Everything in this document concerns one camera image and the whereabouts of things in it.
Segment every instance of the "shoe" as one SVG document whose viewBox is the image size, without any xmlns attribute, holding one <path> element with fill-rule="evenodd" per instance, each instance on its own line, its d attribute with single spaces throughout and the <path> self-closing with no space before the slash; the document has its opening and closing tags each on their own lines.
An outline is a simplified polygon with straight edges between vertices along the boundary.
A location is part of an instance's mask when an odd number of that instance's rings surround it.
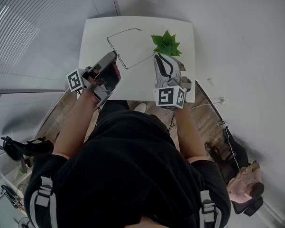
<svg viewBox="0 0 285 228">
<path fill-rule="evenodd" d="M 210 153 L 212 151 L 212 148 L 208 142 L 206 142 L 204 144 L 204 148 L 205 148 L 206 152 L 208 152 L 208 153 Z"/>
<path fill-rule="evenodd" d="M 147 110 L 147 104 L 146 103 L 140 103 L 139 105 L 136 106 L 136 108 L 134 109 L 135 112 L 146 112 Z"/>
</svg>

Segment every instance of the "wire frame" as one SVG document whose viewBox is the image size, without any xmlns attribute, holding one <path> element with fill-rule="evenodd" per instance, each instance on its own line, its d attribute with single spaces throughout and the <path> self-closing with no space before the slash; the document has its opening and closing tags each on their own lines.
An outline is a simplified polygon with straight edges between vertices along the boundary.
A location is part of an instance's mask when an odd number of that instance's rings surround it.
<svg viewBox="0 0 285 228">
<path fill-rule="evenodd" d="M 109 38 L 111 38 L 111 37 L 113 37 L 113 36 L 115 36 L 115 35 L 121 34 L 121 33 L 123 33 L 123 32 L 132 30 L 132 29 L 136 29 L 136 30 L 138 30 L 138 31 L 142 31 L 142 29 L 139 29 L 139 28 L 130 28 L 130 29 L 127 29 L 127 30 L 118 32 L 118 33 L 116 33 L 116 34 L 114 34 L 114 35 L 111 35 L 111 36 L 109 36 L 109 37 L 106 38 L 106 39 L 108 40 L 108 43 L 109 43 L 110 47 L 113 49 L 113 51 L 117 52 L 117 50 L 114 48 L 114 46 L 113 46 L 112 43 L 110 42 L 110 39 L 109 39 Z M 117 53 L 117 56 L 118 56 L 118 58 L 119 58 L 119 61 L 120 61 L 121 64 L 122 64 L 122 66 L 127 70 L 127 69 L 130 69 L 131 67 L 134 67 L 134 66 L 136 66 L 137 64 L 142 63 L 143 61 L 149 59 L 149 58 L 152 57 L 154 54 L 155 54 L 155 52 L 154 52 L 152 55 L 150 55 L 149 57 L 147 57 L 147 58 L 143 59 L 142 61 L 140 61 L 140 62 L 138 62 L 138 63 L 136 63 L 136 64 L 134 64 L 134 65 L 132 65 L 132 66 L 129 66 L 129 67 L 127 67 L 127 66 L 124 64 L 123 60 L 121 59 L 120 54 Z"/>
</svg>

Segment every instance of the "strap buckle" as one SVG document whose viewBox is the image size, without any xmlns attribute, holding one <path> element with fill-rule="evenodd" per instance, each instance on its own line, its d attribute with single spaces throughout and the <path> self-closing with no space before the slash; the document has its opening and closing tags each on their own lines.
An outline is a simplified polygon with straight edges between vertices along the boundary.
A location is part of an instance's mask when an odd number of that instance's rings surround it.
<svg viewBox="0 0 285 228">
<path fill-rule="evenodd" d="M 221 222 L 221 212 L 211 200 L 209 191 L 200 192 L 202 206 L 199 209 L 200 228 L 219 227 Z"/>
<path fill-rule="evenodd" d="M 42 186 L 38 189 L 36 204 L 48 207 L 50 197 L 53 193 L 53 181 L 47 177 L 41 177 Z"/>
</svg>

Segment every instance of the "white wall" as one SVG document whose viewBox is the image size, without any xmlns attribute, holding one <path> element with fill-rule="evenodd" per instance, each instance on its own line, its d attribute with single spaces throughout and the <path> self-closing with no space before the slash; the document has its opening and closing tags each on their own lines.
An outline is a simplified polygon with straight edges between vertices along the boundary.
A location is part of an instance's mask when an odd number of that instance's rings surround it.
<svg viewBox="0 0 285 228">
<path fill-rule="evenodd" d="M 117 2 L 124 16 L 193 23 L 196 79 L 210 98 L 227 99 L 217 109 L 260 162 L 265 201 L 285 219 L 285 0 Z"/>
</svg>

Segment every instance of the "hand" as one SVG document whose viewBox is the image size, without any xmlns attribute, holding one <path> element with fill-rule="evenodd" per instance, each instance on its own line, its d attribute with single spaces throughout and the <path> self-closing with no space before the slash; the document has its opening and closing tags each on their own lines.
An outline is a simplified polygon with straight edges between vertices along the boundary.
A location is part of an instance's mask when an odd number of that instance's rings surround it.
<svg viewBox="0 0 285 228">
<path fill-rule="evenodd" d="M 235 179 L 239 179 L 242 175 L 245 175 L 247 173 L 246 167 L 241 167 L 240 172 L 236 175 Z"/>
<path fill-rule="evenodd" d="M 248 172 L 249 172 L 248 168 L 245 168 L 244 170 L 242 170 L 241 174 L 246 175 L 246 174 L 248 174 Z"/>
<path fill-rule="evenodd" d="M 260 165 L 258 162 L 255 162 L 255 163 L 251 164 L 251 168 L 252 168 L 252 172 L 254 172 L 260 168 Z"/>
<path fill-rule="evenodd" d="M 115 69 L 115 72 L 116 72 L 116 75 L 118 77 L 118 79 L 120 79 L 120 71 L 118 70 L 118 66 L 115 64 L 114 65 L 114 69 Z M 97 69 L 94 69 L 93 70 L 94 73 L 96 74 L 99 74 L 99 71 Z M 99 81 L 99 82 L 96 82 L 92 77 L 89 77 L 88 78 L 88 81 L 92 84 L 92 85 L 102 85 L 103 82 Z M 83 90 L 82 93 L 81 93 L 82 97 L 87 97 L 91 100 L 91 102 L 95 105 L 97 105 L 99 103 L 99 100 L 94 96 L 93 92 L 92 91 L 89 91 L 89 90 Z"/>
</svg>

